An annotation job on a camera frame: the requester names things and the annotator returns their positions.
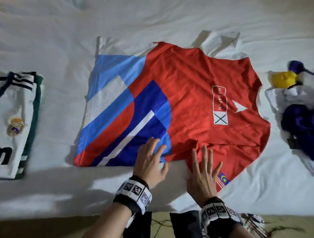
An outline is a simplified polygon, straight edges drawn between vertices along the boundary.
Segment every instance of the wrinkled sheet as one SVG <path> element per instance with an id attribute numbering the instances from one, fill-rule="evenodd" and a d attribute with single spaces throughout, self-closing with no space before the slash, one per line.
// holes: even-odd
<path id="1" fill-rule="evenodd" d="M 132 167 L 73 166 L 98 36 L 186 47 L 202 30 L 241 32 L 241 51 L 263 84 L 259 112 L 272 124 L 260 158 L 220 197 L 238 212 L 314 215 L 314 177 L 283 140 L 264 93 L 267 72 L 285 71 L 289 60 L 314 70 L 313 8 L 307 0 L 2 0 L 1 74 L 37 71 L 44 90 L 26 177 L 0 181 L 0 219 L 98 214 L 132 174 Z M 185 162 L 173 162 L 149 210 L 199 209 L 187 177 Z"/>

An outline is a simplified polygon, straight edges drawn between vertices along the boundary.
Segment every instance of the wristband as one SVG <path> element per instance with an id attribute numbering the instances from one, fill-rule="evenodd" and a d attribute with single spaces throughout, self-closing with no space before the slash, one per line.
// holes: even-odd
<path id="1" fill-rule="evenodd" d="M 128 221 L 126 228 L 128 228 L 132 223 L 136 213 L 140 212 L 144 215 L 146 208 L 152 201 L 152 195 L 149 191 L 147 183 L 144 181 L 145 185 L 147 185 L 145 186 L 144 184 L 138 182 L 142 179 L 137 176 L 132 176 L 131 178 L 126 180 L 120 186 L 116 192 L 116 197 L 113 200 L 114 202 L 119 202 L 127 206 L 132 212 L 132 217 Z"/>
<path id="2" fill-rule="evenodd" d="M 227 238 L 235 224 L 242 224 L 236 212 L 217 197 L 212 197 L 201 211 L 201 225 L 211 238 Z"/>

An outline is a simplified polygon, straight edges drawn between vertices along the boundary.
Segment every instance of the white jersey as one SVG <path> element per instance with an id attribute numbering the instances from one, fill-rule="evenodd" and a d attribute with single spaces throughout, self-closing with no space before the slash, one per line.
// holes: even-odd
<path id="1" fill-rule="evenodd" d="M 13 179 L 33 118 L 34 76 L 9 72 L 0 78 L 0 178 Z"/>

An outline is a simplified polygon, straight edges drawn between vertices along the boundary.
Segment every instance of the real madrid crest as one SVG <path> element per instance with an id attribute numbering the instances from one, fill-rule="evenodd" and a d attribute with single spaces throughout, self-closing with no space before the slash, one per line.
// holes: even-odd
<path id="1" fill-rule="evenodd" d="M 8 135 L 16 136 L 20 134 L 23 130 L 23 120 L 20 117 L 13 117 L 11 119 L 11 124 L 8 127 Z"/>

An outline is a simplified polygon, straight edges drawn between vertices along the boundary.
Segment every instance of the hand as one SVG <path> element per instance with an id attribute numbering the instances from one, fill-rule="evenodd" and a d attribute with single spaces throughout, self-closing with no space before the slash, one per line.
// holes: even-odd
<path id="1" fill-rule="evenodd" d="M 161 145 L 154 154 L 158 142 L 159 139 L 152 137 L 145 145 L 140 146 L 133 171 L 133 175 L 143 179 L 149 188 L 153 188 L 163 181 L 169 169 L 167 162 L 164 164 L 162 170 L 159 169 L 160 157 L 167 146 Z"/>
<path id="2" fill-rule="evenodd" d="M 187 192 L 202 208 L 204 203 L 211 197 L 217 197 L 216 179 L 222 162 L 213 170 L 213 151 L 209 151 L 209 161 L 207 157 L 207 148 L 202 147 L 202 171 L 200 172 L 196 150 L 192 150 L 193 158 L 193 177 L 187 180 Z"/>

